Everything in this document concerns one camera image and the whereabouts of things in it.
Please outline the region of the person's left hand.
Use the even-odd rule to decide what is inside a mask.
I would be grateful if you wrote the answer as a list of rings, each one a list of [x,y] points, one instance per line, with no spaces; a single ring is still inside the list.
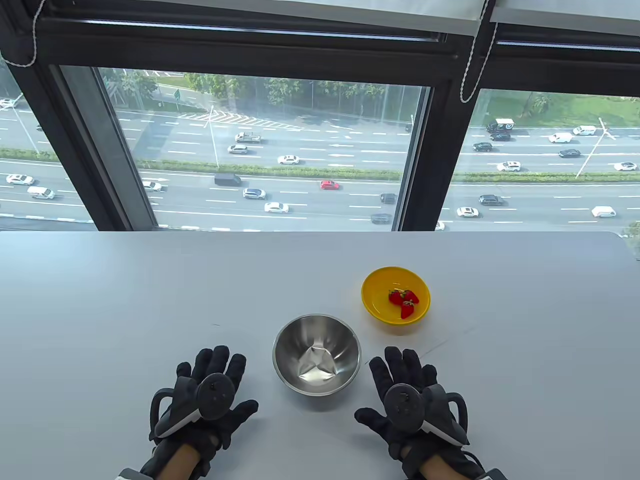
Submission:
[[[254,399],[233,406],[246,363],[244,355],[218,345],[202,349],[194,365],[177,366],[174,386],[158,390],[151,400],[149,439],[155,444],[157,470],[182,447],[195,451],[201,471],[219,450],[228,450],[233,434],[259,408]]]

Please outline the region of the person's right hand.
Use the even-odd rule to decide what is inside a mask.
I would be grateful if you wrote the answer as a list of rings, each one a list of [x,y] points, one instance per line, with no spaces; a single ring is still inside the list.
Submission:
[[[437,384],[437,370],[433,365],[422,366],[412,349],[399,350],[387,346],[384,358],[376,356],[369,363],[375,389],[380,400],[398,384],[407,384],[418,391]],[[482,475],[477,462],[432,432],[419,430],[409,433],[398,429],[388,417],[370,407],[354,412],[357,423],[379,435],[388,446],[393,460],[401,461],[410,479],[471,479]]]

